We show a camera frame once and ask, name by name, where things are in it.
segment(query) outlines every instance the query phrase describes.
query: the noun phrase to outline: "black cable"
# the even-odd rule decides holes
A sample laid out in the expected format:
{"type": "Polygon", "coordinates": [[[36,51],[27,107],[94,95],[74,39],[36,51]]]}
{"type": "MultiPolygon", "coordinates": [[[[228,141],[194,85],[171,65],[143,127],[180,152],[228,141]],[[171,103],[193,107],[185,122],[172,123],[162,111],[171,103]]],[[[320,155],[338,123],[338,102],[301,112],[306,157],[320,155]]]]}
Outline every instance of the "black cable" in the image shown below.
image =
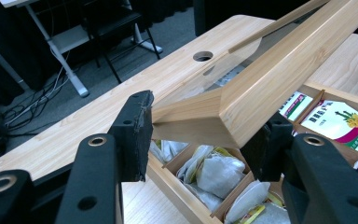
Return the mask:
{"type": "Polygon", "coordinates": [[[36,91],[33,94],[27,96],[26,98],[24,98],[22,101],[20,101],[19,103],[17,103],[16,105],[12,106],[10,109],[7,109],[5,112],[2,113],[2,117],[5,120],[11,120],[16,118],[24,109],[26,109],[29,105],[32,105],[35,101],[34,98],[36,97],[36,95],[38,93],[40,93],[41,91],[44,91],[45,88],[50,88],[51,86],[53,86],[55,80],[51,83],[49,83],[48,85],[46,85],[44,87],[44,89],[40,90],[40,91],[36,91]],[[29,101],[29,103],[27,104],[27,106],[22,105],[22,103],[24,103],[26,100],[28,100],[30,97],[32,97],[32,99],[29,101]]]}
{"type": "Polygon", "coordinates": [[[27,112],[30,112],[31,116],[28,119],[24,119],[19,123],[15,123],[15,120],[13,120],[11,123],[9,123],[7,125],[7,128],[10,132],[14,131],[14,130],[18,130],[19,128],[22,128],[25,125],[29,124],[34,118],[37,118],[43,112],[48,101],[50,99],[54,98],[61,91],[62,85],[65,82],[64,78],[62,78],[62,77],[57,77],[57,78],[52,83],[48,84],[43,90],[41,90],[42,91],[41,96],[39,96],[35,101],[33,101],[28,106],[22,106],[23,109],[20,112],[15,113],[15,115],[18,116],[20,113],[22,113],[24,111],[24,109],[29,108],[29,111],[27,111],[27,112]]]}
{"type": "Polygon", "coordinates": [[[71,28],[71,22],[69,20],[68,8],[66,7],[67,3],[65,2],[65,0],[62,0],[62,4],[63,4],[63,8],[65,10],[65,16],[66,16],[66,22],[68,24],[68,29],[70,29],[71,28]]]}
{"type": "Polygon", "coordinates": [[[50,1],[46,1],[48,3],[48,11],[50,12],[51,16],[51,33],[50,36],[54,36],[54,13],[53,13],[53,7],[50,5],[50,1]]]}

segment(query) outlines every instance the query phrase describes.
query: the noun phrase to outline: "black chair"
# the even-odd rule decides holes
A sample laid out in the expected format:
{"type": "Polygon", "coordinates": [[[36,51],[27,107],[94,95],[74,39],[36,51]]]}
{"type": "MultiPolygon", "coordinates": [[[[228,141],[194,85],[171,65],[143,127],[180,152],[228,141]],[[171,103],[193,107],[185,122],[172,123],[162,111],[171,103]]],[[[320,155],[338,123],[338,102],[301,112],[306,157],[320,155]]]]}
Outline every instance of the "black chair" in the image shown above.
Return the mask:
{"type": "Polygon", "coordinates": [[[121,80],[118,77],[111,60],[121,56],[129,50],[136,48],[148,40],[150,40],[153,45],[157,58],[160,59],[153,37],[147,27],[145,27],[145,30],[147,31],[148,38],[144,39],[140,43],[135,43],[135,32],[133,32],[135,24],[143,22],[143,17],[140,13],[122,6],[122,0],[77,0],[77,2],[79,3],[82,16],[82,25],[88,32],[91,46],[94,48],[94,53],[97,54],[95,59],[98,67],[100,67],[98,55],[102,54],[115,75],[118,83],[121,83],[121,80]],[[126,32],[129,28],[132,29],[134,45],[120,53],[115,58],[109,59],[107,56],[107,50],[105,50],[102,46],[102,41],[112,37],[113,35],[126,32]]]}

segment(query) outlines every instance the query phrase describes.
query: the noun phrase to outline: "metal stand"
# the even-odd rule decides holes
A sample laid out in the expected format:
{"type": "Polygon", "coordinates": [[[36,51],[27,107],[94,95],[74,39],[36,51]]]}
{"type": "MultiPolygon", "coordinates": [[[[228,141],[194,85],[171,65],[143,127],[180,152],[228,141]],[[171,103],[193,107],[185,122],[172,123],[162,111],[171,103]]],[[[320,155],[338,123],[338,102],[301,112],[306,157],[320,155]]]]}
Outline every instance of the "metal stand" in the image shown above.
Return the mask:
{"type": "Polygon", "coordinates": [[[7,71],[7,73],[13,77],[13,79],[22,87],[23,90],[30,89],[29,86],[23,81],[22,77],[17,74],[17,72],[11,67],[11,65],[5,60],[5,58],[0,54],[0,65],[7,71]]]}
{"type": "Polygon", "coordinates": [[[27,8],[28,13],[31,15],[32,19],[36,23],[37,27],[39,28],[40,32],[42,32],[43,37],[48,42],[48,45],[50,46],[52,53],[57,58],[57,60],[60,62],[60,64],[63,66],[63,69],[66,71],[66,75],[68,76],[69,80],[72,82],[72,85],[74,85],[75,89],[77,90],[77,93],[81,97],[86,97],[89,95],[89,91],[86,89],[86,87],[83,85],[83,83],[80,81],[80,79],[77,77],[77,75],[72,71],[69,64],[66,62],[66,60],[62,57],[60,51],[58,50],[57,46],[54,44],[51,37],[46,32],[45,28],[43,27],[40,20],[36,17],[34,11],[29,5],[25,6],[27,8]]]}
{"type": "MultiPolygon", "coordinates": [[[[129,0],[124,0],[123,3],[124,3],[124,6],[126,8],[132,10],[132,6],[131,6],[131,3],[130,3],[129,0]]],[[[141,37],[141,33],[139,32],[138,24],[135,24],[135,29],[134,29],[133,32],[135,33],[135,39],[132,39],[131,41],[134,42],[135,44],[139,44],[139,43],[143,42],[143,39],[141,37]]],[[[145,41],[142,44],[140,44],[140,46],[142,48],[144,48],[144,49],[148,49],[148,50],[154,52],[153,45],[151,43],[147,42],[147,41],[145,41]]],[[[156,49],[157,49],[158,53],[162,52],[162,48],[157,46],[157,45],[156,45],[156,49]]]]}

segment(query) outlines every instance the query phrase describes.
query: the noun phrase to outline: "round hole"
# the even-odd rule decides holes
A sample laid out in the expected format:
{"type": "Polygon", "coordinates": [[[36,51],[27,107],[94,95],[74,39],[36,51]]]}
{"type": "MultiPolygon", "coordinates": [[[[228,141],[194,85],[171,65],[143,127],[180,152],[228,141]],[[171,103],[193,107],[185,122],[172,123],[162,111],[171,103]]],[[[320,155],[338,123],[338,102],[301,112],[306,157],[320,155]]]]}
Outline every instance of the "round hole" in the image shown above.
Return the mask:
{"type": "Polygon", "coordinates": [[[77,207],[82,211],[87,211],[97,204],[97,198],[93,196],[85,197],[77,204],[77,207]]]}
{"type": "Polygon", "coordinates": [[[352,205],[353,207],[357,207],[357,208],[358,208],[358,198],[350,196],[350,197],[348,197],[347,202],[348,202],[350,205],[352,205]]]}
{"type": "Polygon", "coordinates": [[[212,59],[213,54],[210,51],[201,51],[194,54],[193,59],[196,62],[206,62],[212,59]]]}
{"type": "Polygon", "coordinates": [[[101,137],[101,136],[94,137],[89,140],[89,146],[98,147],[98,146],[103,145],[106,141],[107,140],[105,137],[101,137]]]}
{"type": "Polygon", "coordinates": [[[17,181],[17,177],[14,175],[2,175],[0,176],[0,192],[11,188],[17,181]]]}
{"type": "Polygon", "coordinates": [[[314,145],[317,147],[323,146],[324,145],[324,140],[317,138],[317,137],[310,137],[310,136],[306,136],[304,137],[304,141],[310,145],[314,145]]]}

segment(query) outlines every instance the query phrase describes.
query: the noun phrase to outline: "white tea bag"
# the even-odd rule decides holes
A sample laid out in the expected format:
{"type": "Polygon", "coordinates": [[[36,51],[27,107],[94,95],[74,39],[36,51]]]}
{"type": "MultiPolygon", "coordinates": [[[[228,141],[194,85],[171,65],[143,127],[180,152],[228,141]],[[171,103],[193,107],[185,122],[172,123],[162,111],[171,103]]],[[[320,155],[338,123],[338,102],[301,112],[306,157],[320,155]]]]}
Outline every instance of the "white tea bag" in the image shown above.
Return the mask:
{"type": "Polygon", "coordinates": [[[237,158],[214,153],[198,169],[197,185],[224,199],[245,177],[244,170],[245,164],[237,158]]]}
{"type": "Polygon", "coordinates": [[[185,186],[194,195],[196,195],[200,199],[200,201],[202,201],[211,212],[214,212],[223,201],[223,199],[217,197],[216,195],[207,192],[203,189],[200,189],[196,183],[185,184],[185,186]]]}
{"type": "Polygon", "coordinates": [[[258,180],[250,183],[238,196],[226,214],[225,224],[231,224],[244,217],[256,205],[261,204],[269,194],[269,182],[258,180]]]}
{"type": "Polygon", "coordinates": [[[181,152],[188,143],[161,140],[162,159],[165,162],[171,161],[179,152],[181,152]]]}
{"type": "Polygon", "coordinates": [[[200,164],[203,159],[209,155],[213,150],[211,146],[199,146],[194,152],[193,156],[185,162],[185,164],[178,170],[177,177],[189,184],[191,176],[195,173],[197,164],[200,164]]]}
{"type": "Polygon", "coordinates": [[[164,159],[162,158],[161,149],[156,145],[155,141],[150,142],[150,152],[159,160],[161,163],[164,163],[164,159]]]}

